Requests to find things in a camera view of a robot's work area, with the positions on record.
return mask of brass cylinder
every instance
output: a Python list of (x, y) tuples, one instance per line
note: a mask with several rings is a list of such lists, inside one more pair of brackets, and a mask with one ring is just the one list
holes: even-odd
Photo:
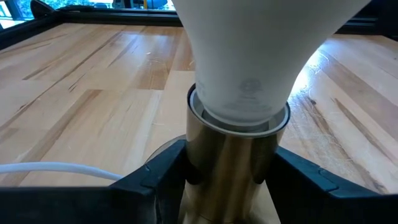
[(288, 104), (263, 131), (240, 133), (203, 118), (195, 86), (188, 92), (187, 156), (194, 174), (187, 179), (189, 221), (242, 223), (290, 118)]

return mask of black frame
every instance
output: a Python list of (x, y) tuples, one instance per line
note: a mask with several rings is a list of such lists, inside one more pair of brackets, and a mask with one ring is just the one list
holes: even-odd
[(379, 195), (281, 147), (266, 182), (282, 224), (396, 223), (398, 195)]
[[(13, 1), (6, 1), (13, 18), (21, 14)], [(128, 7), (130, 1), (124, 0)], [(357, 14), (343, 25), (338, 34), (385, 35), (398, 39), (398, 1), (384, 0), (378, 15)], [(35, 17), (14, 27), (0, 31), (0, 50), (28, 39), (64, 22), (90, 24), (123, 24), (144, 26), (176, 26), (182, 23), (175, 11), (137, 10), (137, 9), (96, 9), (93, 6), (70, 6), (58, 9), (44, 16)]]

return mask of wooden table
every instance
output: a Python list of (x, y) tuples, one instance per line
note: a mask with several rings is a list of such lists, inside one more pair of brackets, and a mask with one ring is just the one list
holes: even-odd
[[(334, 35), (301, 71), (281, 145), (398, 193), (398, 44)], [(183, 28), (62, 24), (0, 51), (0, 163), (62, 161), (126, 175), (185, 132), (195, 62)], [(108, 185), (80, 174), (0, 185)]]

